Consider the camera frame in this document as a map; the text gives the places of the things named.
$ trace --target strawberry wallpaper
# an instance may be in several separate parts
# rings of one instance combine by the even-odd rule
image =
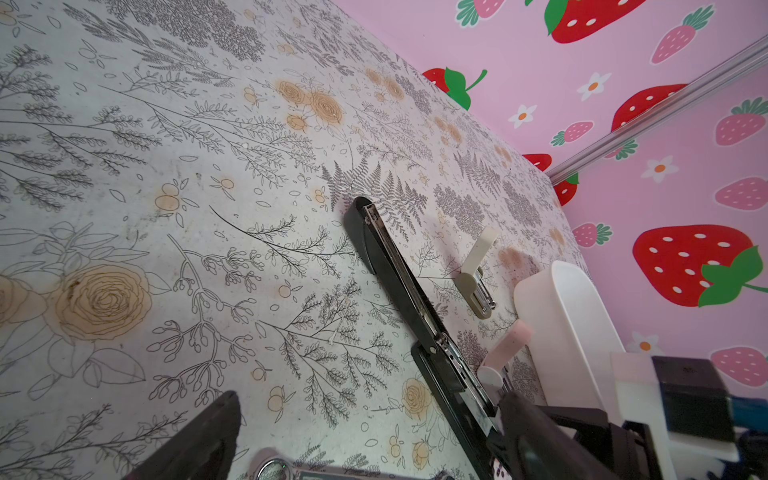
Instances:
[[[551,166],[755,42],[768,18],[764,0],[334,1],[456,100],[444,111],[469,109]]]
[[[712,359],[762,398],[766,98],[763,67],[580,172],[563,208],[627,351]]]

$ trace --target pink strawberry print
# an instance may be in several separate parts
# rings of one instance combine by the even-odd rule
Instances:
[[[746,386],[759,388],[768,382],[768,358],[749,346],[734,346],[710,357],[712,363],[730,378]]]
[[[695,12],[686,15],[683,24],[672,28],[659,42],[654,56],[650,58],[653,65],[660,64],[672,55],[678,53],[691,43],[696,36],[696,32],[707,26],[712,15],[714,15],[714,5],[706,8],[699,7]]]
[[[768,181],[760,177],[736,180],[719,189],[715,201],[738,210],[759,210],[768,204]]]
[[[730,113],[732,115],[717,122],[715,127],[715,143],[721,147],[735,145],[765,127],[768,100],[763,101],[763,97],[745,100]]]
[[[611,228],[608,225],[603,225],[602,223],[598,223],[597,225],[594,223],[585,223],[584,225],[574,228],[573,233],[574,237],[576,237],[576,243],[584,248],[592,247],[595,244],[602,245],[609,241],[611,235],[614,234],[611,232]]]
[[[487,20],[502,7],[504,0],[459,0],[456,21],[462,27],[474,27],[479,19]]]
[[[594,127],[594,122],[592,121],[578,121],[565,130],[559,131],[557,135],[552,137],[552,141],[549,143],[555,147],[562,147],[583,137],[592,127]]]

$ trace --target red strawberry print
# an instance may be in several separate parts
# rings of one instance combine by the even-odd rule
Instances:
[[[761,387],[768,382],[768,358],[749,346],[734,346],[710,357],[722,373],[746,386]]]
[[[444,68],[433,68],[432,70],[425,71],[422,75],[427,77],[427,80],[431,81],[437,88],[448,93],[448,85],[445,84]]]
[[[564,207],[565,204],[571,201],[573,199],[574,195],[576,194],[576,190],[578,189],[578,174],[573,174],[570,177],[566,178],[559,184],[554,186],[554,193],[558,196],[558,200],[560,200],[560,206]]]
[[[576,243],[580,247],[589,248],[609,241],[610,236],[614,233],[611,232],[611,228],[608,225],[598,223],[585,223],[573,229],[574,237],[576,237]]]
[[[706,8],[699,7],[695,12],[686,15],[682,25],[672,28],[661,39],[654,56],[650,58],[651,64],[660,64],[685,48],[693,41],[696,32],[707,26],[714,13],[714,5],[710,5]]]
[[[621,145],[616,150],[610,152],[604,158],[613,158],[616,161],[622,161],[625,158],[629,158],[630,155],[637,151],[637,142],[634,138],[627,140],[624,145]]]
[[[468,91],[472,90],[475,85],[480,83],[480,80],[485,78],[488,74],[488,70],[483,70],[480,73],[480,77],[475,80],[475,83],[467,87],[467,79],[460,71],[451,70],[450,68],[433,68],[432,70],[425,71],[422,75],[427,77],[437,88],[448,94],[450,98],[462,106],[465,110],[469,110],[469,105],[472,104],[472,99],[469,97]]]
[[[765,127],[764,115],[768,114],[768,100],[763,101],[763,97],[753,101],[745,100],[731,109],[730,113],[732,115],[717,122],[715,127],[715,143],[721,147],[735,145]]]
[[[614,123],[611,124],[611,131],[617,130],[639,114],[647,111],[654,105],[669,97],[676,91],[679,91],[686,84],[661,85],[660,87],[646,88],[629,97],[614,115]]]
[[[578,121],[575,124],[571,124],[570,127],[565,130],[561,130],[552,137],[552,141],[549,142],[555,147],[562,147],[565,144],[570,144],[572,141],[576,141],[583,137],[594,126],[594,122],[591,121]]]
[[[547,154],[528,154],[523,155],[523,157],[527,158],[529,162],[531,162],[534,167],[538,168],[541,171],[547,170],[550,165],[552,165],[552,156]]]
[[[488,20],[502,7],[504,0],[459,0],[456,21],[462,27],[474,27],[479,19]]]
[[[553,40],[571,43],[617,21],[643,2],[645,0],[550,0],[544,19]]]
[[[650,284],[681,306],[720,305],[735,300],[746,282],[763,271],[752,240],[722,225],[661,227],[643,232],[632,255]]]
[[[768,182],[760,177],[736,180],[719,189],[715,201],[738,210],[759,210],[768,203]]]

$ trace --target white flower print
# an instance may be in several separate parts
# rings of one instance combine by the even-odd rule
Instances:
[[[677,171],[679,171],[680,168],[678,168],[675,165],[672,165],[672,155],[668,155],[661,159],[661,161],[656,160],[649,160],[648,161],[648,169],[643,172],[641,175],[642,178],[649,178],[652,177],[654,179],[654,182],[657,184],[660,184],[661,181],[666,177],[668,174],[673,174]]]
[[[587,100],[590,96],[592,96],[592,94],[599,94],[605,90],[605,82],[610,77],[611,74],[609,73],[602,76],[597,72],[593,73],[592,76],[589,77],[589,82],[587,84],[583,84],[579,87],[578,90],[576,90],[577,93],[581,94],[581,101]]]
[[[537,106],[538,105],[532,105],[531,107],[526,107],[525,105],[520,105],[520,107],[518,107],[518,113],[512,115],[507,121],[514,121],[515,128],[519,128],[520,125],[533,121],[533,112],[536,110]]]
[[[648,355],[663,355],[664,352],[658,347],[659,336],[643,336],[640,333],[632,332],[632,342],[628,343],[626,348],[632,353],[647,353]]]

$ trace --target fern print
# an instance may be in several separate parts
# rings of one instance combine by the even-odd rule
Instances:
[[[453,159],[462,172],[462,178],[465,178],[470,185],[475,187],[475,191],[479,190],[485,195],[501,193],[502,176],[497,174],[483,160],[478,160],[477,154],[473,154],[472,158],[470,158],[469,152],[464,156],[453,154]]]
[[[342,170],[338,162],[334,162],[333,175],[323,166],[320,178],[328,182],[331,193],[331,210],[340,205],[346,210],[360,195],[368,197],[376,204],[384,221],[400,232],[408,240],[408,232],[416,233],[413,220],[421,226],[420,215],[424,214],[427,197],[404,183],[391,171],[382,179],[381,164],[376,164],[369,171],[368,160],[363,159],[360,165],[350,170]]]
[[[435,187],[434,193],[438,207],[446,215],[456,219],[456,226],[462,232],[468,233],[473,238],[480,236],[482,229],[485,228],[482,223],[485,214],[480,203],[472,198],[472,195],[467,194],[461,197],[451,187],[441,185]]]
[[[506,202],[512,218],[526,227],[539,227],[541,225],[541,215],[525,195],[517,192],[509,182],[504,182],[504,192],[507,194],[504,202]]]

